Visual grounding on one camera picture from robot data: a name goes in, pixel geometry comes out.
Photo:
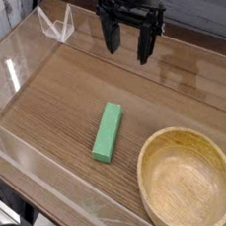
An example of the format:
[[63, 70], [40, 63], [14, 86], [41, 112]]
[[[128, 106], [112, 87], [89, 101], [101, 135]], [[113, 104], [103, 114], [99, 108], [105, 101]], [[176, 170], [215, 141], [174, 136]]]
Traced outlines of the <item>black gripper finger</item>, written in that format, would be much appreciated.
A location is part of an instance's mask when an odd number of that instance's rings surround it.
[[143, 23], [139, 33], [137, 59], [140, 60], [141, 65], [144, 65], [148, 61], [148, 57], [153, 54], [156, 32], [150, 24]]
[[115, 54], [121, 45], [120, 42], [120, 25], [112, 15], [106, 10], [100, 11], [101, 27], [103, 28], [103, 36], [107, 50], [111, 54]]

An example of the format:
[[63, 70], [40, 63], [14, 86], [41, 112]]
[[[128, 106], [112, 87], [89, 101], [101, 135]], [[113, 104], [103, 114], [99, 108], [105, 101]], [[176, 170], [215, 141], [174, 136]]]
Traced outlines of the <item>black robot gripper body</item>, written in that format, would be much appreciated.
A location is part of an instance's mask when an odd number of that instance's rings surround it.
[[109, 12], [118, 23], [140, 29], [143, 23], [150, 24], [160, 36], [164, 29], [165, 5], [160, 0], [97, 0], [97, 15], [102, 9]]

